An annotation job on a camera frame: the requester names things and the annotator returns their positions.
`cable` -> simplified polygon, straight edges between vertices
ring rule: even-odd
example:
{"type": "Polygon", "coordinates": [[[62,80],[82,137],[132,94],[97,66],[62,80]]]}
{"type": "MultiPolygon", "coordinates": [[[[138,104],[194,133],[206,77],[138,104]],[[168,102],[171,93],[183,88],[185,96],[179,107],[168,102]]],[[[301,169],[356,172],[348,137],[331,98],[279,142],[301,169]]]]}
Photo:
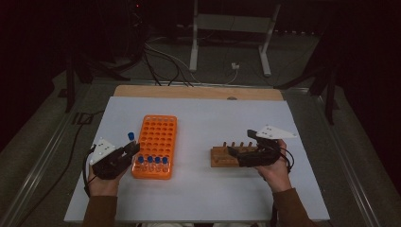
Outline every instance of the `cable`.
{"type": "Polygon", "coordinates": [[[156,72],[154,72],[154,74],[155,74],[156,76],[158,76],[159,78],[162,78],[162,79],[165,79],[165,80],[170,80],[170,82],[168,83],[168,86],[180,75],[179,66],[178,66],[177,63],[176,63],[174,60],[172,60],[171,58],[168,58],[168,57],[165,57],[165,56],[160,56],[160,55],[155,55],[155,54],[150,54],[150,53],[148,53],[148,52],[146,52],[146,54],[149,54],[150,56],[153,56],[153,57],[156,57],[156,58],[161,58],[161,59],[170,61],[170,62],[172,62],[172,63],[175,65],[176,70],[177,70],[177,74],[175,75],[175,77],[174,77],[173,79],[167,79],[167,78],[162,77],[161,75],[157,74],[156,72]]]}
{"type": "Polygon", "coordinates": [[[183,64],[183,65],[188,69],[188,71],[189,71],[189,67],[188,67],[183,61],[181,61],[180,59],[178,59],[178,58],[176,58],[176,57],[174,57],[174,56],[172,56],[172,55],[169,55],[169,54],[164,53],[164,52],[162,52],[162,51],[156,50],[156,49],[152,48],[152,47],[151,47],[150,45],[148,45],[148,44],[145,44],[145,46],[146,46],[146,47],[148,48],[148,50],[150,50],[150,51],[153,51],[153,52],[156,52],[156,53],[158,53],[158,54],[161,54],[161,55],[163,55],[163,56],[168,57],[168,60],[175,64],[177,70],[178,70],[179,73],[181,73],[181,75],[183,76],[183,80],[184,80],[186,83],[188,83],[189,86],[192,86],[192,87],[193,87],[193,85],[192,85],[192,84],[185,78],[185,76],[183,75],[183,71],[181,70],[180,66],[179,66],[174,60],[179,61],[179,62],[180,62],[181,64],[183,64]]]}
{"type": "Polygon", "coordinates": [[[287,149],[285,149],[285,148],[280,148],[280,149],[283,149],[286,153],[289,154],[289,156],[291,156],[292,163],[289,161],[289,159],[287,158],[286,155],[284,155],[284,154],[281,153],[281,156],[282,156],[284,159],[286,159],[286,161],[287,161],[287,168],[288,168],[288,173],[289,173],[289,172],[291,171],[292,167],[293,167],[294,164],[295,164],[294,156],[292,156],[291,152],[289,152],[287,149]]]}
{"type": "Polygon", "coordinates": [[[97,176],[93,177],[88,183],[90,183],[91,181],[93,181],[97,176]]]}
{"type": "Polygon", "coordinates": [[[95,151],[95,148],[96,148],[96,145],[93,145],[92,148],[86,152],[85,157],[83,158],[83,161],[82,161],[82,179],[83,179],[83,185],[84,185],[83,189],[85,190],[85,193],[86,193],[86,195],[88,195],[88,197],[91,197],[91,192],[89,191],[89,182],[90,181],[88,182],[88,178],[87,178],[87,174],[86,174],[86,162],[88,161],[89,155],[95,151]]]}
{"type": "MultiPolygon", "coordinates": [[[[92,119],[96,114],[101,114],[103,113],[103,111],[101,112],[96,112],[96,113],[84,113],[84,114],[88,114],[89,116],[85,119],[84,122],[89,121],[90,119],[92,119]]],[[[84,125],[81,124],[75,134],[74,137],[74,142],[73,145],[71,147],[70,150],[70,155],[68,157],[68,162],[67,165],[65,166],[64,170],[61,172],[61,175],[59,176],[59,178],[50,186],[50,188],[44,193],[44,195],[39,199],[38,202],[36,202],[36,204],[26,213],[26,215],[20,220],[20,222],[16,225],[17,227],[20,227],[23,225],[23,223],[26,221],[26,219],[33,213],[33,211],[44,201],[44,199],[50,194],[50,192],[52,192],[52,190],[56,187],[56,185],[60,182],[61,178],[64,176],[65,172],[67,171],[68,167],[71,165],[71,161],[73,159],[73,154],[74,154],[74,149],[75,149],[75,145],[77,143],[77,139],[78,139],[78,135],[80,130],[82,129],[84,125]]]]}
{"type": "Polygon", "coordinates": [[[154,69],[153,69],[153,67],[149,64],[149,61],[148,61],[148,56],[145,54],[144,55],[144,61],[145,61],[145,64],[148,66],[148,69],[149,69],[149,71],[150,71],[150,73],[151,73],[151,76],[153,77],[153,79],[154,79],[154,82],[155,82],[155,85],[156,85],[156,83],[157,84],[159,84],[159,86],[162,86],[162,84],[160,83],[160,81],[156,78],[156,74],[155,74],[155,72],[154,72],[154,69]]]}
{"type": "Polygon", "coordinates": [[[232,82],[236,79],[236,76],[238,76],[238,69],[235,70],[235,76],[234,76],[234,78],[231,79],[229,82],[224,83],[223,85],[228,85],[228,84],[232,83],[232,82]]]}

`metal stand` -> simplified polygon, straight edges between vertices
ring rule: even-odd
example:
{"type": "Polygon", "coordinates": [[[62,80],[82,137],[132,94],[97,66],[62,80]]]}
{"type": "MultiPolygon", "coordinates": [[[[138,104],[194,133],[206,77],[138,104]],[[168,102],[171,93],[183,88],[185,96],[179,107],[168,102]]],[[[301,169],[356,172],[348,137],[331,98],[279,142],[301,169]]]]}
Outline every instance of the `metal stand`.
{"type": "Polygon", "coordinates": [[[194,1],[194,25],[189,71],[197,71],[199,48],[198,29],[213,29],[266,33],[265,42],[259,46],[258,51],[260,55],[260,61],[262,63],[263,75],[265,77],[271,76],[271,70],[266,52],[269,46],[271,34],[274,30],[275,21],[281,7],[280,4],[275,6],[274,13],[270,18],[261,18],[198,13],[198,0],[194,1]]]}

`orange test tube rack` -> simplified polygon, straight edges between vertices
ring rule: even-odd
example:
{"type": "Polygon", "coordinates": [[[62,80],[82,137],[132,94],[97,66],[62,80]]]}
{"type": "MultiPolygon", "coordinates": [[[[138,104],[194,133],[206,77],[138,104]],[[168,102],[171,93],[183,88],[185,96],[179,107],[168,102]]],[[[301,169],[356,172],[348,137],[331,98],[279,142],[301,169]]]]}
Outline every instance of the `orange test tube rack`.
{"type": "Polygon", "coordinates": [[[132,161],[132,176],[137,179],[170,179],[174,163],[176,134],[176,116],[146,115],[138,140],[141,149],[132,161]],[[166,164],[163,163],[163,158],[167,158],[166,164]]]}

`test tube rack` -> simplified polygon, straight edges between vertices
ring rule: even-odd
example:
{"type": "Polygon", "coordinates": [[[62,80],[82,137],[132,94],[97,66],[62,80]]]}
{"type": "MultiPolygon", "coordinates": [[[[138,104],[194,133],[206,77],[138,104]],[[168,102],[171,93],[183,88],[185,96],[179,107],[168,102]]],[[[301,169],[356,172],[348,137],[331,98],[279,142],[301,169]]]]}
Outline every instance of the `test tube rack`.
{"type": "Polygon", "coordinates": [[[145,115],[138,140],[141,149],[132,161],[132,176],[138,179],[170,179],[174,164],[176,134],[176,116],[145,115]],[[148,157],[151,157],[152,163],[148,161],[148,157]],[[160,163],[162,169],[157,169],[157,164],[154,163],[156,158],[160,160],[167,158],[168,163],[160,163]]]}
{"type": "MultiPolygon", "coordinates": [[[[235,142],[231,144],[231,148],[238,150],[238,152],[249,152],[254,151],[257,147],[252,146],[252,142],[248,146],[244,147],[244,142],[239,144],[239,147],[235,146],[235,142]]],[[[228,153],[227,143],[224,142],[222,147],[212,147],[211,149],[211,167],[239,167],[238,160],[228,153]]]]}

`test tube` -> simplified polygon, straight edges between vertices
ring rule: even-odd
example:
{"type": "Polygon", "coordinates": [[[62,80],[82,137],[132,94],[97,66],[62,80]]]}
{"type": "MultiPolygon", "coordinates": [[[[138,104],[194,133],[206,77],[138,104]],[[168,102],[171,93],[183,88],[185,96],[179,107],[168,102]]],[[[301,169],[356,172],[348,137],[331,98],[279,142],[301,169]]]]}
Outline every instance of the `test tube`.
{"type": "Polygon", "coordinates": [[[156,164],[156,172],[162,171],[162,164],[160,163],[160,157],[154,158],[154,163],[156,164]]]}
{"type": "Polygon", "coordinates": [[[128,138],[130,142],[135,142],[135,134],[133,132],[128,133],[128,138]]]}
{"type": "Polygon", "coordinates": [[[163,172],[168,172],[168,158],[163,157],[162,162],[163,162],[163,172]]]}
{"type": "Polygon", "coordinates": [[[141,167],[141,170],[142,171],[146,171],[147,170],[147,166],[145,166],[144,156],[139,156],[138,157],[138,162],[139,162],[139,166],[141,167]]]}
{"type": "Polygon", "coordinates": [[[153,163],[153,157],[149,155],[148,157],[148,165],[149,165],[149,171],[152,172],[154,170],[154,163],[153,163]]]}

